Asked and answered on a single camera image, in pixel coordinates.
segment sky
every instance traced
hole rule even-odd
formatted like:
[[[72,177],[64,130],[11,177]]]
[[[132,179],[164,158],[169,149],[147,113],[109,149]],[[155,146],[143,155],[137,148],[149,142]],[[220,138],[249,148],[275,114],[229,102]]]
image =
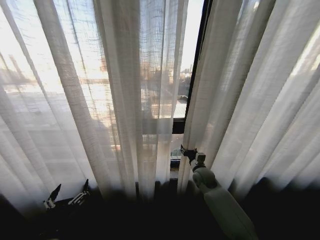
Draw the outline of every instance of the sky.
[[[188,3],[181,71],[190,68],[191,64],[193,64],[195,60],[203,4],[204,0],[189,0]]]

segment curtain fold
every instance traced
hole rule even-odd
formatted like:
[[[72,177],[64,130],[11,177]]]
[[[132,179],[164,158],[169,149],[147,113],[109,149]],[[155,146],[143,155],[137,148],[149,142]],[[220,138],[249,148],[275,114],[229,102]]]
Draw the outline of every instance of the curtain fold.
[[[263,177],[278,190],[315,184],[319,168],[311,166],[318,166],[319,154],[319,2],[243,1],[230,43],[214,28],[228,23],[229,18],[216,14],[223,4],[214,1],[212,6],[211,32],[205,35],[198,87],[192,92],[195,107],[187,117],[191,130],[183,141],[207,154],[206,165],[238,199]],[[228,44],[221,50],[227,55],[222,63],[209,61],[215,52],[207,46],[214,36]],[[210,109],[204,120],[197,120],[200,106]],[[182,191],[189,172],[181,169]]]
[[[188,1],[0,1],[0,193],[152,200],[169,180]]]

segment sheer curtain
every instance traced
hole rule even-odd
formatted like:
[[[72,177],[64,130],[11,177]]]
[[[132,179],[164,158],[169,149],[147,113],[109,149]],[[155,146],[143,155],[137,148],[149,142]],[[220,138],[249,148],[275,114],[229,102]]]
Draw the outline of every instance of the sheer curtain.
[[[0,0],[0,193],[153,198],[169,180],[188,1]]]
[[[213,1],[183,144],[238,199],[263,177],[278,190],[320,185],[319,11],[317,0]]]

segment window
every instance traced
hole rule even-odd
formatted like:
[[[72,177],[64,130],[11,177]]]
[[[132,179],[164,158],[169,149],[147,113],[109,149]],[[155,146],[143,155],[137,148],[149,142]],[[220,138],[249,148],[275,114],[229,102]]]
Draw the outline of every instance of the window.
[[[189,0],[188,3],[178,97],[173,115],[174,118],[184,118],[186,116],[191,75],[193,72],[203,4],[204,0]]]
[[[178,97],[173,115],[173,134],[183,134],[185,130],[198,59],[212,2],[213,0],[189,0],[188,3]]]

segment dark floor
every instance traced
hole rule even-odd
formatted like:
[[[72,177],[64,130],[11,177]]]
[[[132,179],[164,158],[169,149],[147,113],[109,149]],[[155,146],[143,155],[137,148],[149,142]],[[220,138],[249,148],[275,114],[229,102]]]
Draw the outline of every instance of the dark floor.
[[[5,227],[1,232],[8,239],[225,239],[202,196],[191,195],[189,189],[190,194],[177,197],[176,186],[176,180],[168,186],[157,185],[152,203],[130,202],[121,194],[103,202],[95,195],[81,210],[53,223],[44,217],[27,223],[2,199]],[[319,239],[319,193],[315,189],[294,191],[290,187],[274,193],[264,179],[241,205],[253,221],[259,239]]]

